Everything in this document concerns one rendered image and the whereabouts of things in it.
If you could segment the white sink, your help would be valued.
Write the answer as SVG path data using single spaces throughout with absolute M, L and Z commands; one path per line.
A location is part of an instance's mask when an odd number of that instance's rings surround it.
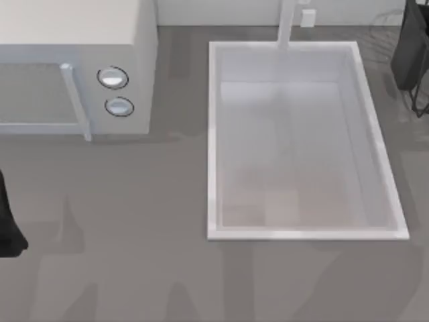
M 213 41 L 210 241 L 407 240 L 355 41 Z

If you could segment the small microwave knob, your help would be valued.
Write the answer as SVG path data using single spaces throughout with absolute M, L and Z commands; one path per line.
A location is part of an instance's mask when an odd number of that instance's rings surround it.
M 105 110 L 114 117 L 129 117 L 135 111 L 134 104 L 125 97 L 114 97 L 105 101 Z

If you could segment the large microwave knob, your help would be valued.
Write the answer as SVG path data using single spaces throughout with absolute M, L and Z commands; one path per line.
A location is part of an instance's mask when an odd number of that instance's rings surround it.
M 109 66 L 98 70 L 97 80 L 107 89 L 119 90 L 127 86 L 129 76 L 122 68 Z

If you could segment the tall white tap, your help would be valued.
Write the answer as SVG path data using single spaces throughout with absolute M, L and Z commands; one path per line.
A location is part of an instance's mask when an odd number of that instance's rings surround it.
M 280 20 L 278 27 L 277 45 L 279 50 L 287 50 L 294 14 L 297 5 L 307 5 L 311 0 L 281 0 L 280 1 Z

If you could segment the pale microwave oven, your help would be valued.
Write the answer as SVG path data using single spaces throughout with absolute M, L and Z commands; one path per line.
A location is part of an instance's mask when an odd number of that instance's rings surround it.
M 95 135 L 149 132 L 158 32 L 154 0 L 0 0 L 0 135 L 76 135 L 82 130 L 60 71 L 69 63 Z M 117 66 L 129 76 L 111 90 L 97 80 Z M 114 117 L 105 101 L 135 107 Z

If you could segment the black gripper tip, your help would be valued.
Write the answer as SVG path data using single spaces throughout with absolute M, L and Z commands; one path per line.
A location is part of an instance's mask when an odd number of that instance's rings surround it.
M 17 258 L 29 247 L 9 204 L 5 179 L 0 170 L 0 258 Z

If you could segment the black chair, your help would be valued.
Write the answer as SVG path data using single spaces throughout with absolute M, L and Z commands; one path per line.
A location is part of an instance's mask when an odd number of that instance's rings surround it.
M 429 114 L 429 103 L 417 108 L 422 79 L 429 71 L 429 0 L 424 4 L 406 0 L 391 71 L 397 88 L 409 93 L 416 116 Z

